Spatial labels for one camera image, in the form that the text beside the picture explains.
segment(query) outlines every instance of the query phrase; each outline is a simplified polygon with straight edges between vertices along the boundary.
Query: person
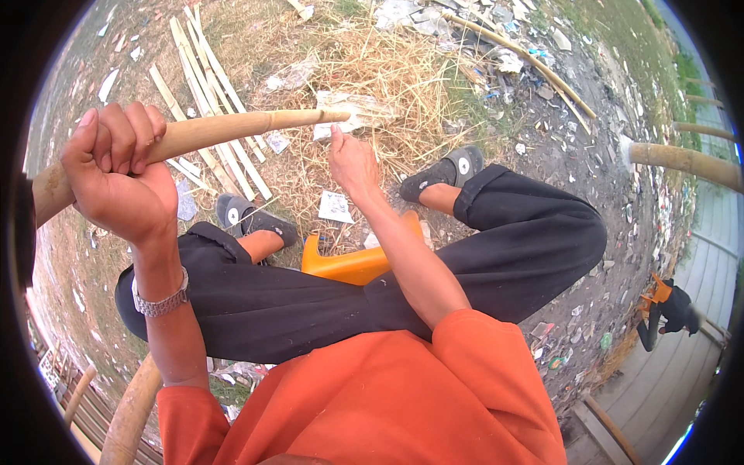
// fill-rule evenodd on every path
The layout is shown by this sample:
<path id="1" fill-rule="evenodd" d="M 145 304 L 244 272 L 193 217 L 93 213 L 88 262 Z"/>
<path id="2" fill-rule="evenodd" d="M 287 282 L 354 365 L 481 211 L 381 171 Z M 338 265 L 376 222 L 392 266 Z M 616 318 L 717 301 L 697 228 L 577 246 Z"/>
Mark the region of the person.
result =
<path id="1" fill-rule="evenodd" d="M 642 320 L 636 327 L 638 338 L 644 345 L 646 352 L 651 352 L 656 345 L 656 328 L 658 328 L 659 334 L 676 333 L 686 329 L 689 331 L 688 336 L 692 336 L 698 332 L 702 324 L 703 317 L 695 308 L 690 296 L 678 286 L 675 286 L 673 279 L 665 279 L 662 282 L 672 288 L 669 298 L 664 302 L 651 304 L 648 327 Z M 667 322 L 659 328 L 658 323 L 662 315 L 667 319 Z"/>
<path id="2" fill-rule="evenodd" d="M 602 257 L 592 206 L 483 168 L 464 147 L 401 187 L 480 231 L 434 253 L 385 201 L 369 144 L 334 126 L 331 175 L 391 266 L 353 286 L 256 266 L 296 232 L 236 197 L 217 201 L 229 232 L 202 222 L 176 239 L 173 179 L 144 162 L 166 128 L 152 106 L 109 104 L 83 116 L 62 155 L 76 208 L 131 244 L 116 302 L 163 378 L 166 463 L 565 463 L 514 323 Z M 280 363 L 232 426 L 209 391 L 207 355 Z"/>

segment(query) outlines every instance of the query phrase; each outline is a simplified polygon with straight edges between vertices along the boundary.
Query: black pants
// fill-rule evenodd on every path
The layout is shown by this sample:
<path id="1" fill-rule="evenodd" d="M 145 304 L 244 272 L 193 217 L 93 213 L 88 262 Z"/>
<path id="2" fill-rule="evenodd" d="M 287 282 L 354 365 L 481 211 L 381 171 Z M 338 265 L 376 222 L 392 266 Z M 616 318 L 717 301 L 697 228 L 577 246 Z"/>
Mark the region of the black pants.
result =
<path id="1" fill-rule="evenodd" d="M 473 308 L 519 323 L 585 275 L 602 257 L 606 229 L 587 202 L 491 165 L 455 200 L 455 217 L 474 234 L 437 251 Z M 393 276 L 354 286 L 304 273 L 254 266 L 228 233 L 206 222 L 179 238 L 190 299 L 207 354 L 281 363 L 360 333 L 409 330 L 431 340 Z M 132 302 L 132 267 L 116 288 L 125 325 L 145 339 Z"/>
<path id="2" fill-rule="evenodd" d="M 653 350 L 654 344 L 656 344 L 656 336 L 658 335 L 658 320 L 661 318 L 661 310 L 656 308 L 656 304 L 653 304 L 649 310 L 649 326 L 646 327 L 646 323 L 641 321 L 638 323 L 636 329 L 638 330 L 638 338 L 641 339 L 641 343 L 644 345 L 646 352 Z"/>

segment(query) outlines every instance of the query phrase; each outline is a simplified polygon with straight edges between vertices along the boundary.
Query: silver wristwatch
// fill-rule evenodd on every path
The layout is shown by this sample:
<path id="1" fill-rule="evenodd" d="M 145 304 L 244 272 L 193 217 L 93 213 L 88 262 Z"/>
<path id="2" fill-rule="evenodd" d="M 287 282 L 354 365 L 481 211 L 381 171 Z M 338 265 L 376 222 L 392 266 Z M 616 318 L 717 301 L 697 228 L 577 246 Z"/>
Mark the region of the silver wristwatch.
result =
<path id="1" fill-rule="evenodd" d="M 184 272 L 184 280 L 181 283 L 181 287 L 176 291 L 175 294 L 170 297 L 166 297 L 159 302 L 148 302 L 139 296 L 137 292 L 137 277 L 132 279 L 132 297 L 135 301 L 135 308 L 138 312 L 145 316 L 163 316 L 179 307 L 179 305 L 188 302 L 188 273 L 185 267 L 181 267 Z"/>

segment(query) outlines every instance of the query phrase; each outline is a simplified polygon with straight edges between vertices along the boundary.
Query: hand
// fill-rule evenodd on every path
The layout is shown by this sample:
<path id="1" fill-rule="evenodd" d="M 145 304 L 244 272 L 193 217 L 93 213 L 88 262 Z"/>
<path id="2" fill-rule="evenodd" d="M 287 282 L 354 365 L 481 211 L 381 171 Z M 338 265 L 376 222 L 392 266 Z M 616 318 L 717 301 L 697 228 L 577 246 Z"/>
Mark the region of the hand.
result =
<path id="1" fill-rule="evenodd" d="M 330 127 L 330 175 L 356 203 L 379 192 L 377 161 L 372 147 L 344 134 L 338 124 Z"/>
<path id="2" fill-rule="evenodd" d="M 77 209 L 136 248 L 176 237 L 178 195 L 164 163 L 147 165 L 166 123 L 154 106 L 112 103 L 83 116 L 62 153 Z M 134 175 L 127 176 L 129 167 Z"/>

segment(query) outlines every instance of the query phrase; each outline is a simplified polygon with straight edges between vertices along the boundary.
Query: orange plastic chair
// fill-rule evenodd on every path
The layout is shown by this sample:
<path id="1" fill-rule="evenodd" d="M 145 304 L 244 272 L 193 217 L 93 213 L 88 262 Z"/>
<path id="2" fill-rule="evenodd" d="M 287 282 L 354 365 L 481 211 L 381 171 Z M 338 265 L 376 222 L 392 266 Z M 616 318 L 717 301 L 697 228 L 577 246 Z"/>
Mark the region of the orange plastic chair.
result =
<path id="1" fill-rule="evenodd" d="M 652 284 L 647 291 L 647 294 L 651 294 L 651 296 L 641 295 L 641 298 L 644 299 L 641 310 L 644 312 L 651 310 L 651 303 L 658 304 L 659 302 L 666 302 L 672 294 L 672 288 L 664 284 L 656 273 L 651 272 L 651 276 L 653 277 L 653 280 L 656 281 L 656 289 L 654 289 L 654 285 Z"/>
<path id="2" fill-rule="evenodd" d="M 411 231 L 423 240 L 418 214 L 409 210 L 401 218 Z M 318 255 L 319 239 L 320 236 L 313 234 L 305 241 L 305 250 L 302 253 L 303 273 L 364 286 L 382 273 L 390 271 L 390 264 L 382 247 L 368 248 L 334 257 L 322 257 Z"/>

